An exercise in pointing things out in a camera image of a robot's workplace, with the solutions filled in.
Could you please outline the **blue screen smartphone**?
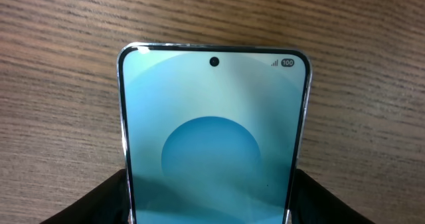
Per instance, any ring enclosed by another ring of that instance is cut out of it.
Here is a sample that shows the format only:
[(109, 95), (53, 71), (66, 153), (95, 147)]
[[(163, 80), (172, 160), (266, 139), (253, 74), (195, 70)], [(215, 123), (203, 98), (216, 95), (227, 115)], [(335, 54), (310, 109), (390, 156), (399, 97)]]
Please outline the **blue screen smartphone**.
[(312, 67), (270, 47), (131, 43), (117, 58), (132, 223), (286, 223)]

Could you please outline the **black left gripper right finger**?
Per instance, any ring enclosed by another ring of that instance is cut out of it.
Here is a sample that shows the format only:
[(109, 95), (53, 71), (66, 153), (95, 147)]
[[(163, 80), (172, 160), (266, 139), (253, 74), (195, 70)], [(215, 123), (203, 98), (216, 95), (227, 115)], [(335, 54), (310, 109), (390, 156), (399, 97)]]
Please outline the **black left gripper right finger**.
[(293, 224), (374, 224), (301, 169), (295, 171), (290, 211)]

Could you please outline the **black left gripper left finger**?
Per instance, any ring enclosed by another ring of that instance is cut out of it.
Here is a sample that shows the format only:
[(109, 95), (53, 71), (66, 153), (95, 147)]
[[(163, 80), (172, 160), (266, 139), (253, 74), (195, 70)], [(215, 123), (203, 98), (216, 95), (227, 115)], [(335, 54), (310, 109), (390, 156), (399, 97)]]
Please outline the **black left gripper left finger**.
[(41, 224), (128, 224), (129, 211), (126, 171), (121, 169)]

